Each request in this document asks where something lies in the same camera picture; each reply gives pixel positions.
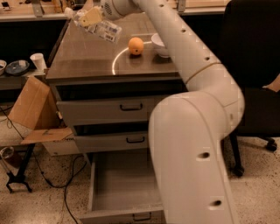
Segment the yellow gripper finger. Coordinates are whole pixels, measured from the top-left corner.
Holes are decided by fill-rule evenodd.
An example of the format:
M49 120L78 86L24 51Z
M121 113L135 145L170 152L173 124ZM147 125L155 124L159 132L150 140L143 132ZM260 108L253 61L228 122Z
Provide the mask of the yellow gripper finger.
M102 12L99 7L94 7L85 12L80 18L79 23L82 27L97 24L103 20Z

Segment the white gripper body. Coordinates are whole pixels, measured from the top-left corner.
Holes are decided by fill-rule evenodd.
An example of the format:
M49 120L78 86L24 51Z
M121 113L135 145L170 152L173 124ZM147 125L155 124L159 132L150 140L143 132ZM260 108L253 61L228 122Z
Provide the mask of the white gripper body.
M101 0L101 8L109 20L124 18L137 11L132 0Z

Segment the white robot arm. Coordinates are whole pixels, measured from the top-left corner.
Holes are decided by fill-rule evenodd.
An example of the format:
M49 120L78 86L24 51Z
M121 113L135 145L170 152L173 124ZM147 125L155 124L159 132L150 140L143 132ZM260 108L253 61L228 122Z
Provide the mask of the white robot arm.
M101 0L84 8L84 26L144 12L187 87L163 99L149 123L167 223L240 224L221 155L221 140L236 128L245 108L235 80L166 0Z

